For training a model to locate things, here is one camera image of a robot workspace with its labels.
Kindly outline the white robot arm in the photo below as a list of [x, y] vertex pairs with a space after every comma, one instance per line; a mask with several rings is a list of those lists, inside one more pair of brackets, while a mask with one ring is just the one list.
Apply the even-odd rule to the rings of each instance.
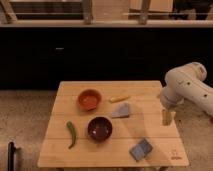
[[161, 104], [166, 109], [171, 109], [187, 99], [210, 115], [213, 120], [213, 87], [204, 83], [206, 77], [207, 70], [199, 62], [170, 69], [165, 74], [166, 86], [160, 93]]

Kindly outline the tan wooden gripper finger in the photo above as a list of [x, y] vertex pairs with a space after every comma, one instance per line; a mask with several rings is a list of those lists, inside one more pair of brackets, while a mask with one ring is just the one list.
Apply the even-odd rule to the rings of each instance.
[[172, 121], [174, 120], [175, 115], [176, 115], [175, 111], [163, 109], [162, 110], [162, 124], [164, 126], [169, 126], [172, 123]]

